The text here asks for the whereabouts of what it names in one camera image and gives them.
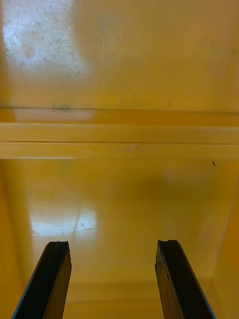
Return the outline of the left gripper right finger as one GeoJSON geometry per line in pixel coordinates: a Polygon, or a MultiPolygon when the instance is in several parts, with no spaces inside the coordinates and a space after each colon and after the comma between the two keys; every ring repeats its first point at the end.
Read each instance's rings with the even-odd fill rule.
{"type": "Polygon", "coordinates": [[[155,272],[165,319],[215,318],[178,241],[158,241],[155,272]]]}

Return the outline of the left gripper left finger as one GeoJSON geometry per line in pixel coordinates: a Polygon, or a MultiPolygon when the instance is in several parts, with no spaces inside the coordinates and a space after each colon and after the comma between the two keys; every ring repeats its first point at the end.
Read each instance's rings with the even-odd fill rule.
{"type": "Polygon", "coordinates": [[[72,264],[69,243],[49,242],[13,313],[13,319],[61,319],[72,264]]]}

